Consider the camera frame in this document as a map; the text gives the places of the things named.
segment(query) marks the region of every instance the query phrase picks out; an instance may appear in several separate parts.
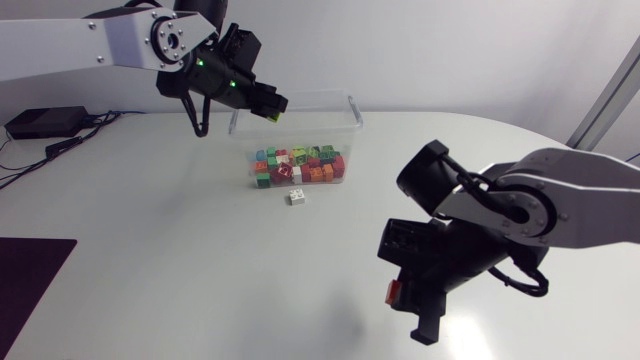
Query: transparent plastic container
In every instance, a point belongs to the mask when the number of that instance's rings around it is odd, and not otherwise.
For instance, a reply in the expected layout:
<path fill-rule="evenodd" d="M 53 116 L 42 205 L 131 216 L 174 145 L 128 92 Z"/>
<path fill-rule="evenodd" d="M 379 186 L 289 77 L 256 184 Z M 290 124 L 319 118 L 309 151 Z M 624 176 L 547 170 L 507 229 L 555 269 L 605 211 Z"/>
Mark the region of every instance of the transparent plastic container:
<path fill-rule="evenodd" d="M 282 95 L 289 104 L 277 123 L 248 110 L 235 110 L 231 117 L 229 135 L 245 155 L 250 181 L 258 188 L 344 181 L 363 127 L 353 97 L 346 90 Z"/>

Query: black device box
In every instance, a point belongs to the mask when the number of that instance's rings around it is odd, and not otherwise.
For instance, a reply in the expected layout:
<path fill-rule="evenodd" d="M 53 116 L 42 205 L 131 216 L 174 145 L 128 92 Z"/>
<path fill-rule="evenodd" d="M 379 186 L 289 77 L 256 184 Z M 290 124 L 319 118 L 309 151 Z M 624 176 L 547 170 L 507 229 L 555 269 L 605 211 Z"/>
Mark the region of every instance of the black device box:
<path fill-rule="evenodd" d="M 84 106 L 29 109 L 9 121 L 5 128 L 14 139 L 73 137 L 87 115 Z"/>

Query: table surface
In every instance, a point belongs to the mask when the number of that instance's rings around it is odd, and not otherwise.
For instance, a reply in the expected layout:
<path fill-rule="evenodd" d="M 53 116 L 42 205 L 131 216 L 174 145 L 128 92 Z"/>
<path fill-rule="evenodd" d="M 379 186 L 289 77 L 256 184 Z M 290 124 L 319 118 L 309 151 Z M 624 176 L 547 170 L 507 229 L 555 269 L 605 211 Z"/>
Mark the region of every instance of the table surface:
<path fill-rule="evenodd" d="M 78 239 L 8 359 L 640 358 L 630 244 L 552 249 L 541 299 L 482 274 L 449 294 L 439 343 L 411 340 L 418 318 L 384 304 L 399 269 L 376 257 L 388 218 L 428 220 L 402 167 L 436 138 L 475 171 L 561 145 L 466 115 L 363 117 L 344 183 L 304 186 L 301 206 L 251 186 L 228 114 L 203 139 L 184 114 L 123 117 L 0 191 L 2 236 Z"/>

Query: green block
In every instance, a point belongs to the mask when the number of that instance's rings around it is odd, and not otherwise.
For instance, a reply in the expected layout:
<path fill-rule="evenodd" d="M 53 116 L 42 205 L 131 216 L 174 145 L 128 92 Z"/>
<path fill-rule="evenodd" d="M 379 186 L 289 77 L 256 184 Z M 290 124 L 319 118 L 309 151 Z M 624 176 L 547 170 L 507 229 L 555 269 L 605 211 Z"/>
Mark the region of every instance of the green block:
<path fill-rule="evenodd" d="M 256 175 L 256 183 L 260 189 L 268 188 L 271 186 L 271 175 L 258 174 Z"/>
<path fill-rule="evenodd" d="M 307 152 L 304 150 L 293 150 L 293 159 L 297 166 L 307 163 Z"/>
<path fill-rule="evenodd" d="M 320 164 L 331 164 L 333 162 L 333 156 L 331 156 L 331 152 L 329 151 L 322 151 L 320 153 Z"/>
<path fill-rule="evenodd" d="M 317 146 L 307 149 L 307 155 L 309 157 L 318 157 L 320 155 L 320 149 Z"/>
<path fill-rule="evenodd" d="M 278 119 L 280 119 L 280 113 L 277 113 L 275 115 L 271 115 L 269 117 L 267 117 L 267 120 L 273 122 L 273 123 L 277 123 Z"/>
<path fill-rule="evenodd" d="M 278 166 L 278 161 L 276 161 L 276 157 L 275 156 L 269 156 L 267 158 L 267 168 L 269 170 L 273 170 Z"/>

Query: cable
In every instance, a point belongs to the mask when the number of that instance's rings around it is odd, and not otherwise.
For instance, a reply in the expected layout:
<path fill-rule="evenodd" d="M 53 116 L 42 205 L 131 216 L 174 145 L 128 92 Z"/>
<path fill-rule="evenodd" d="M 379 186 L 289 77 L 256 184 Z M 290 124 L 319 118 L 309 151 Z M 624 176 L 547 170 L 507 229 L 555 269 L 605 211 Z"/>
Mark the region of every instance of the cable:
<path fill-rule="evenodd" d="M 0 165 L 0 167 L 2 167 L 5 170 L 15 170 L 15 171 L 19 171 L 22 170 L 19 173 L 15 173 L 15 174 L 11 174 L 11 175 L 7 175 L 4 176 L 2 178 L 0 178 L 0 181 L 2 180 L 7 180 L 10 179 L 2 184 L 0 184 L 0 190 L 6 188 L 7 186 L 9 186 L 10 184 L 12 184 L 13 182 L 15 182 L 16 180 L 18 180 L 19 178 L 33 172 L 36 171 L 38 169 L 40 169 L 41 167 L 43 167 L 44 165 L 50 163 L 51 161 L 53 161 L 54 159 L 56 159 L 58 156 L 66 153 L 67 151 L 75 148 L 76 146 L 82 144 L 83 142 L 91 139 L 92 137 L 94 137 L 99 131 L 100 129 L 102 129 L 103 127 L 112 124 L 114 121 L 116 121 L 116 119 L 118 119 L 120 116 L 124 115 L 124 114 L 144 114 L 144 112 L 141 111 L 109 111 L 106 112 L 104 114 L 100 114 L 100 115 L 90 115 L 87 116 L 85 119 L 83 119 L 85 122 L 90 122 L 90 124 L 92 126 L 94 126 L 94 129 L 89 132 L 87 135 L 81 136 L 81 137 L 77 137 L 77 138 L 72 138 L 72 139 L 76 139 L 75 141 L 71 142 L 69 146 L 62 146 L 60 148 L 55 148 L 55 152 L 47 152 L 47 157 L 35 162 L 33 164 L 30 165 L 25 165 L 19 168 L 9 168 L 9 167 L 5 167 Z M 63 143 L 68 142 L 69 140 L 64 140 L 52 145 L 49 145 L 47 148 L 51 147 L 51 146 L 55 146 L 55 145 L 61 145 Z"/>
<path fill-rule="evenodd" d="M 202 104 L 202 123 L 200 125 L 198 125 L 198 114 L 196 113 L 196 108 L 193 105 L 193 100 L 191 100 L 191 95 L 187 92 L 180 98 L 180 100 L 182 101 L 182 105 L 184 105 L 184 109 L 189 116 L 189 120 L 191 120 L 191 125 L 193 126 L 193 131 L 196 133 L 196 136 L 207 136 L 207 133 L 209 132 L 209 109 L 211 106 L 211 98 L 204 98 L 204 103 Z"/>
<path fill-rule="evenodd" d="M 523 223 L 522 216 L 519 212 L 515 211 L 507 204 L 503 204 L 496 200 L 494 197 L 490 196 L 486 191 L 483 191 L 480 188 L 480 183 L 477 182 L 474 177 L 467 172 L 460 164 L 458 164 L 455 160 L 453 160 L 449 155 L 442 155 L 442 160 L 453 169 L 458 176 L 456 179 L 464 187 L 464 189 L 471 195 L 480 205 L 485 208 L 496 212 L 498 214 L 503 215 L 511 221 L 517 223 Z M 476 174 L 476 177 L 479 177 L 481 180 L 487 182 L 489 179 L 485 177 L 480 177 Z"/>
<path fill-rule="evenodd" d="M 495 276 L 501 280 L 505 286 L 511 286 L 512 288 L 523 292 L 533 297 L 542 297 L 549 292 L 549 280 L 537 269 L 524 272 L 528 277 L 532 278 L 538 283 L 538 286 L 521 283 L 520 281 L 513 280 L 505 275 L 502 271 L 498 270 L 495 266 L 490 268 L 489 274 Z"/>
<path fill-rule="evenodd" d="M 158 3 L 155 0 L 131 0 L 129 2 L 127 2 L 126 4 L 124 4 L 124 7 L 136 7 L 140 4 L 149 4 L 149 5 L 153 5 L 155 7 L 162 7 L 162 5 L 160 5 L 160 3 Z"/>
<path fill-rule="evenodd" d="M 629 162 L 629 161 L 637 158 L 638 156 L 640 156 L 640 153 L 637 153 L 637 154 L 633 155 L 632 157 L 628 158 L 625 162 Z"/>
<path fill-rule="evenodd" d="M 9 142 L 11 142 L 11 138 L 9 138 L 7 141 L 2 143 L 2 145 L 0 146 L 0 151 L 2 151 L 2 149 L 4 149 L 4 146 L 7 145 L 7 143 Z"/>

